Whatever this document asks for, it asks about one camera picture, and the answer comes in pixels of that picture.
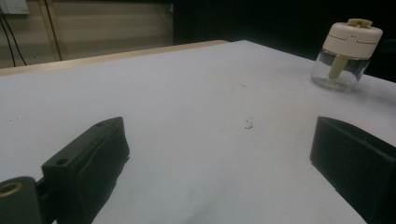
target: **clear glass container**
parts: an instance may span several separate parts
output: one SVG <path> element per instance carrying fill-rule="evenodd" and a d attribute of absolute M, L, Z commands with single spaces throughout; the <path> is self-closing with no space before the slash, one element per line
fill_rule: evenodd
<path fill-rule="evenodd" d="M 312 80 L 332 91 L 351 91 L 358 85 L 370 59 L 344 57 L 344 64 L 340 65 L 339 61 L 334 62 L 337 57 L 343 56 L 322 49 L 311 72 Z"/>

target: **white lid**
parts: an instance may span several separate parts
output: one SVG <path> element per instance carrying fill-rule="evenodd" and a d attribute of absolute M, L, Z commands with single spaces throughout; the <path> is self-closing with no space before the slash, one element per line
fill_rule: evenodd
<path fill-rule="evenodd" d="M 369 59 L 382 35 L 382 30 L 371 24 L 362 19 L 337 22 L 330 29 L 323 48 L 351 58 Z"/>

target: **brass screw hole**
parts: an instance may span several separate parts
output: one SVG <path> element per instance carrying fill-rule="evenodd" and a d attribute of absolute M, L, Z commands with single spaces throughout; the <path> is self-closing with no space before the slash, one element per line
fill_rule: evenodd
<path fill-rule="evenodd" d="M 22 182 L 12 182 L 0 187 L 0 198 L 7 197 L 23 187 Z"/>

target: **dark background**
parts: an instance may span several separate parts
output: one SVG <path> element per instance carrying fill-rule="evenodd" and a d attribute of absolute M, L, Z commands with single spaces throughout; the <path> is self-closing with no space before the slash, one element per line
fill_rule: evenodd
<path fill-rule="evenodd" d="M 396 82 L 396 11 L 390 2 L 176 0 L 175 44 L 248 40 L 315 60 L 336 22 L 361 18 L 384 34 L 365 74 Z"/>

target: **black plastic part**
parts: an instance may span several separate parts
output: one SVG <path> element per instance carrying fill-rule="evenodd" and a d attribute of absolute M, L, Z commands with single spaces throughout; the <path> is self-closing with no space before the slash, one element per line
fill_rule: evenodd
<path fill-rule="evenodd" d="M 32 177 L 22 176 L 0 183 L 0 223 L 43 224 L 38 198 Z"/>
<path fill-rule="evenodd" d="M 89 224 L 117 184 L 129 159 L 122 118 L 108 119 L 46 161 L 46 184 L 54 192 L 59 224 Z"/>
<path fill-rule="evenodd" d="M 396 147 L 319 117 L 310 160 L 367 223 L 396 223 Z"/>
<path fill-rule="evenodd" d="M 43 164 L 37 183 L 0 183 L 0 224 L 90 224 L 129 159 L 122 118 L 102 121 Z"/>

